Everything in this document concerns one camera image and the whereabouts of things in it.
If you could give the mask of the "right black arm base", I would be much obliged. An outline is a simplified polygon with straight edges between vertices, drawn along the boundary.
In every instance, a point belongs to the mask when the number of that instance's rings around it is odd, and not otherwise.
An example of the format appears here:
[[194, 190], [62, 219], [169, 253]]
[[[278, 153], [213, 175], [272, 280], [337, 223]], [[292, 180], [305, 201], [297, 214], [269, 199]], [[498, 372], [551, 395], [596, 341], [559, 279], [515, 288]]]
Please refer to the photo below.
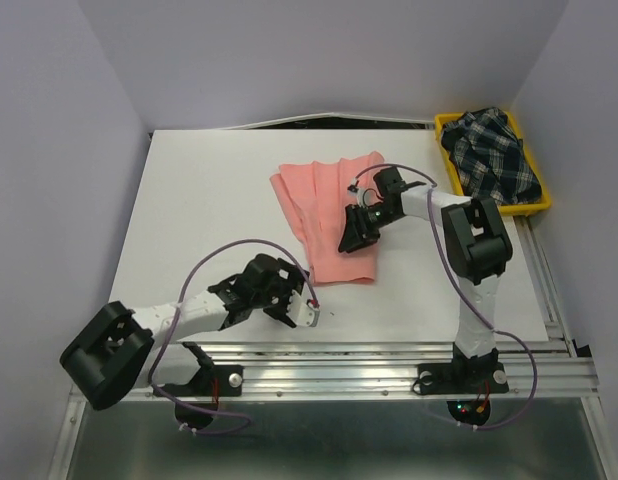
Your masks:
[[463, 371], [452, 363], [424, 363], [417, 366], [411, 391], [419, 396], [446, 397], [449, 415], [457, 424], [489, 430], [491, 397], [508, 393], [509, 384], [501, 363], [479, 372]]

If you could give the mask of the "pink pleated skirt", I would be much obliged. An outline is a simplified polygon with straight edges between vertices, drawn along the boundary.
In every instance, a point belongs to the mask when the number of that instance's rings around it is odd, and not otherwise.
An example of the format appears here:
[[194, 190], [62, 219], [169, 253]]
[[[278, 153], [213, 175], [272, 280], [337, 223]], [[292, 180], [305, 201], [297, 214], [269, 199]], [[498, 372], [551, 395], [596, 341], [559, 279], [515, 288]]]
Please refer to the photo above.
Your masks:
[[373, 151], [331, 164], [282, 164], [270, 177], [283, 214], [303, 245], [314, 284], [376, 280], [376, 246], [352, 254], [340, 253], [338, 246], [345, 228], [345, 207], [355, 202], [347, 187], [364, 168], [383, 162], [383, 156]]

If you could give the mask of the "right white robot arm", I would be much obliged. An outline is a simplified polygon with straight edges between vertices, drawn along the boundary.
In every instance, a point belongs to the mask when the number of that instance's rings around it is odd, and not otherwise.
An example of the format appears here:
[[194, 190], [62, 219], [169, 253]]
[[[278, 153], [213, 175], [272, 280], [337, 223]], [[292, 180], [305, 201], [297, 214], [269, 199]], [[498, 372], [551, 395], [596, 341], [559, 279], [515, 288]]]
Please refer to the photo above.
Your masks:
[[430, 179], [406, 182], [396, 165], [374, 172], [379, 197], [357, 179], [348, 185], [356, 201], [345, 208], [338, 250], [351, 254], [376, 244], [381, 228], [404, 217], [429, 222], [452, 288], [459, 296], [459, 324], [447, 363], [421, 363], [413, 389], [419, 395], [508, 390], [494, 326], [499, 281], [513, 247], [495, 201], [440, 192]]

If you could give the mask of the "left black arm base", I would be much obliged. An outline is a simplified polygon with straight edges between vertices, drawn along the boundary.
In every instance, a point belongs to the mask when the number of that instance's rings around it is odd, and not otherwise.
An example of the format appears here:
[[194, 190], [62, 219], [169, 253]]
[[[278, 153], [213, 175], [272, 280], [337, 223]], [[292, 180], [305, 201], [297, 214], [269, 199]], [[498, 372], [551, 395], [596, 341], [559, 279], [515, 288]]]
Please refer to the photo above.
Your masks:
[[237, 434], [253, 424], [243, 413], [221, 408], [222, 397], [242, 395], [244, 368], [239, 364], [217, 365], [196, 342], [183, 342], [191, 353], [197, 370], [183, 384], [151, 382], [153, 393], [171, 401], [174, 417], [181, 431], [196, 436], [224, 436]]

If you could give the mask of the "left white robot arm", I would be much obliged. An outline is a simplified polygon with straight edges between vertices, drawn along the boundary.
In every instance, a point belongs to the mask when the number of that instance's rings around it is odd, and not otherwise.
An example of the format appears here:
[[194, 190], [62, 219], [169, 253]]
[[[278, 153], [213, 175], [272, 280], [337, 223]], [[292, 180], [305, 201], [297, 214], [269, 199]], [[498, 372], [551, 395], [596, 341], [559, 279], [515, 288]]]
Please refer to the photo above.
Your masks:
[[128, 308], [105, 304], [82, 328], [59, 362], [96, 411], [146, 388], [155, 361], [171, 344], [245, 322], [253, 312], [290, 328], [312, 327], [319, 303], [309, 273], [295, 263], [260, 253], [245, 268], [203, 292], [172, 303]]

